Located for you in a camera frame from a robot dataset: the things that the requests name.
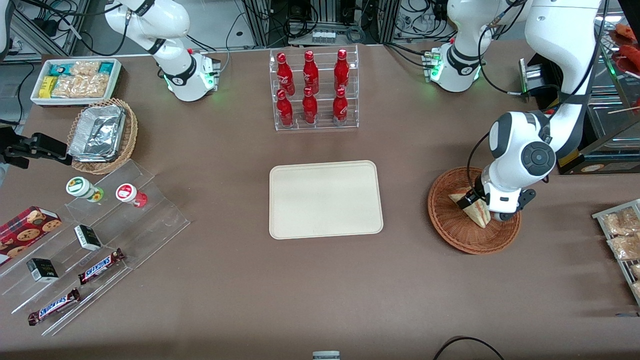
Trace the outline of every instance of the clear acrylic bottle rack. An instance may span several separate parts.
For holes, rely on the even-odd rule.
[[[164,197],[152,179],[151,173],[129,160],[95,183],[104,190],[99,202],[75,198],[58,209],[56,212],[63,221],[62,225],[2,267],[2,301],[11,305],[14,316],[23,317],[24,326],[28,326],[30,313],[77,288],[81,297],[79,303],[71,304],[33,326],[34,331],[41,332],[43,336],[55,335],[189,225],[189,221]],[[116,189],[124,183],[133,184],[147,194],[148,201],[142,208],[116,199]],[[93,228],[102,243],[98,251],[89,251],[80,246],[74,232],[78,224]],[[126,258],[81,286],[78,275],[117,248],[121,248]],[[26,265],[31,258],[51,260],[59,278],[51,283],[34,281]]]
[[[338,50],[345,49],[347,51],[347,62],[349,63],[349,86],[346,88],[345,97],[349,102],[347,108],[347,120],[343,126],[336,126],[333,123],[333,100],[335,99],[335,89],[333,87],[333,68],[338,59]],[[318,66],[320,91],[316,94],[318,103],[318,119],[316,124],[310,125],[304,119],[302,108],[302,99],[304,98],[303,89],[305,82],[302,75],[302,69],[305,66],[305,51],[312,50],[314,59]],[[287,55],[287,63],[293,71],[293,83],[296,87],[296,93],[288,97],[293,107],[293,126],[284,127],[278,116],[278,108],[276,103],[276,91],[280,88],[278,82],[278,62],[276,55],[284,53]],[[330,47],[311,47],[311,48],[287,48],[281,50],[272,50],[269,54],[269,78],[271,80],[271,100],[273,102],[273,118],[277,131],[295,131],[295,130],[334,130],[348,129],[358,127],[360,125],[359,103],[358,98],[358,47],[357,46],[330,46]]]

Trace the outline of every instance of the snickers bar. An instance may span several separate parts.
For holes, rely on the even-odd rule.
[[[80,293],[78,292],[78,289],[73,289],[70,293],[40,309],[40,311],[35,311],[29,314],[29,326],[34,326],[44,320],[47,316],[62,310],[62,308],[69,304],[79,301]]]
[[[118,248],[114,252],[110,253],[109,256],[104,258],[102,261],[89,268],[89,270],[78,275],[78,278],[80,278],[80,285],[84,285],[94,278],[98,277],[98,275],[102,274],[105,270],[112,267],[115,263],[124,258],[125,256],[124,254],[122,254],[122,250]]]

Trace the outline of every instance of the red cookie box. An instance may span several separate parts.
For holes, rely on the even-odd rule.
[[[57,214],[31,206],[0,226],[0,266],[42,239],[60,224],[62,221]]]

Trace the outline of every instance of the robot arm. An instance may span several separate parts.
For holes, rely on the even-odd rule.
[[[530,7],[531,1],[527,0],[449,0],[447,14],[456,24],[458,34],[453,44],[431,50],[430,65],[434,69],[429,80],[450,92],[468,89],[477,79],[480,66],[478,44],[480,53],[484,54],[491,43],[491,31],[485,32],[487,24],[496,26],[514,20],[524,21]]]
[[[556,155],[566,156],[580,141],[579,119],[585,105],[570,95],[579,97],[587,92],[589,81],[580,82],[590,71],[596,46],[593,19],[599,6],[600,0],[532,1],[525,28],[527,42],[560,67],[561,91],[568,99],[551,117],[539,111],[509,112],[493,123],[489,146],[495,161],[476,180],[476,191],[485,194],[489,210],[502,220],[535,196],[522,188],[546,177],[555,166]],[[570,37],[558,33],[567,25]]]
[[[195,101],[217,89],[220,64],[191,54],[179,40],[190,27],[182,5],[172,0],[121,0],[108,3],[105,9],[118,3],[123,6],[105,14],[107,23],[156,59],[178,99]]]

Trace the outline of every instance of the tabletop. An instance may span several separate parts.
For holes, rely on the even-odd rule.
[[[533,186],[513,244],[464,254],[431,225],[429,187],[466,163],[498,116],[534,103],[483,78],[448,93],[386,47],[358,51],[360,128],[328,133],[274,130],[268,51],[232,53],[219,91],[190,103],[167,90],[151,57],[120,58],[117,96],[139,122],[132,157],[192,223],[53,337],[0,301],[2,358],[308,359],[340,350],[345,360],[409,360],[433,357],[457,335],[506,359],[637,356],[640,320],[614,317],[637,307],[591,214],[637,198],[640,175],[551,176]],[[495,42],[487,75],[515,90],[517,61],[531,56],[524,41]],[[66,139],[78,111],[33,106],[24,133]],[[487,148],[473,165],[489,164]],[[351,160],[377,166],[382,232],[270,237],[273,167]],[[0,221],[30,205],[59,208],[77,175],[47,160],[10,169]],[[456,343],[441,359],[492,356]]]

